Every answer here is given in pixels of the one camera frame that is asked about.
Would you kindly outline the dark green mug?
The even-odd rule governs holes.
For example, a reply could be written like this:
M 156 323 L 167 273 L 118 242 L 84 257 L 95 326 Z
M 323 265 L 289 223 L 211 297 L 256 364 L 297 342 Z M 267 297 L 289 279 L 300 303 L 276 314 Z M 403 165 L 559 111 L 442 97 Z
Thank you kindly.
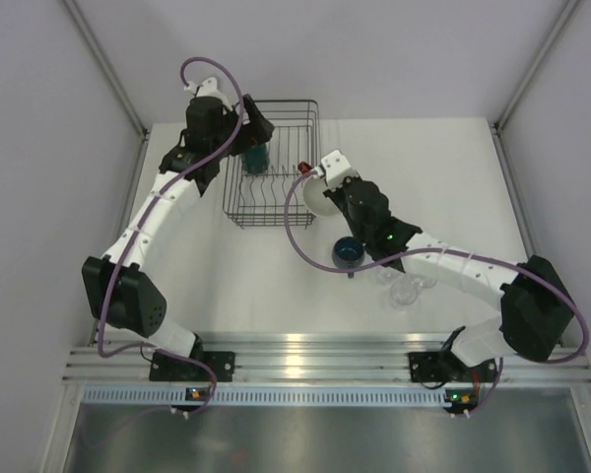
M 260 175 L 269 168 L 267 146 L 261 144 L 252 147 L 241 155 L 243 170 L 249 175 Z

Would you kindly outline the red cup white inside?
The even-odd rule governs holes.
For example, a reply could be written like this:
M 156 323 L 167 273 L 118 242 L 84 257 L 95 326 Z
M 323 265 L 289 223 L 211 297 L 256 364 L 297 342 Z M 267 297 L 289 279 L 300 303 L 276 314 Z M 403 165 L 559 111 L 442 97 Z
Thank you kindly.
M 313 167 L 307 162 L 300 162 L 297 169 L 308 178 L 302 185 L 302 197 L 308 211 L 316 217 L 332 217 L 340 213 L 333 201 L 325 195 L 328 186 L 321 167 Z

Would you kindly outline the wire dish rack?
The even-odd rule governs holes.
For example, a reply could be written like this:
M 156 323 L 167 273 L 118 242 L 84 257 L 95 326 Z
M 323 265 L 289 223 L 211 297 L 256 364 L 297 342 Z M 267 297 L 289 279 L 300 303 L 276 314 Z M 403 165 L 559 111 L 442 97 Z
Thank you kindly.
M 222 162 L 223 210 L 241 228 L 307 227 L 315 216 L 306 208 L 302 187 L 291 199 L 288 191 L 301 175 L 300 162 L 313 167 L 321 158 L 319 105 L 312 99 L 258 100 L 263 115 L 274 124 L 272 139 L 266 143 L 269 168 L 260 175 L 249 175 L 241 156 Z

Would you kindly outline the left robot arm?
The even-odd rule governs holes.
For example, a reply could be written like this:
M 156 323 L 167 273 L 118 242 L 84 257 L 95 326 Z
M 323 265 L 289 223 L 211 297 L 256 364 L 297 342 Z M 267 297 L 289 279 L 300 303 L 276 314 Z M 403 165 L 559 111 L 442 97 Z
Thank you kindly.
M 271 140 L 273 124 L 254 99 L 245 95 L 238 107 L 215 93 L 197 94 L 186 108 L 186 125 L 177 143 L 164 155 L 144 203 L 101 257 L 90 256 L 82 276 L 93 317 L 98 322 L 97 349 L 103 358 L 115 356 L 104 344 L 106 329 L 129 332 L 133 347 L 149 347 L 170 360 L 181 378 L 204 372 L 203 343 L 167 315 L 167 302 L 150 272 L 184 214 L 199 203 L 221 161 L 241 155 Z

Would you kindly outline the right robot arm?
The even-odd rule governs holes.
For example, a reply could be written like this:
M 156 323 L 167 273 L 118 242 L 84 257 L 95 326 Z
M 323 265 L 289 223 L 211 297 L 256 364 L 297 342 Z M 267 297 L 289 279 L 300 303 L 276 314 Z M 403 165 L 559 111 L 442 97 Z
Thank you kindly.
M 397 271 L 452 287 L 497 310 L 483 322 L 455 329 L 438 357 L 443 373 L 460 380 L 476 366 L 518 355 L 546 363 L 573 318 L 556 269 L 534 255 L 499 265 L 468 254 L 393 217 L 388 198 L 371 181 L 348 177 L 324 191 L 374 261 Z

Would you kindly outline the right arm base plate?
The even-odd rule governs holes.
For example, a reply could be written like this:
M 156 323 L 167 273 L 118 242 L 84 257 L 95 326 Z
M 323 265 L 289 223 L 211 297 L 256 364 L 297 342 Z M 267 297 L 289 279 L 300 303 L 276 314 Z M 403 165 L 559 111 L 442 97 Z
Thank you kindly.
M 410 352 L 408 362 L 411 381 L 414 383 L 439 385 L 452 380 L 451 367 L 443 352 Z

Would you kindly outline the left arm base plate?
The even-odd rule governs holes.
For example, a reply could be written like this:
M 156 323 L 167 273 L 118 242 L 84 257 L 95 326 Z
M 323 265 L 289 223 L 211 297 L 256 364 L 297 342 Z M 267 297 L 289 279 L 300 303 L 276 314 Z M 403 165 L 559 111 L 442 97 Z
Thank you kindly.
M 235 368 L 235 353 L 232 351 L 194 350 L 190 358 L 203 363 L 216 375 L 217 382 L 231 382 Z M 149 381 L 153 382 L 199 382 L 209 381 L 210 374 L 203 368 L 171 358 L 159 352 L 152 356 Z

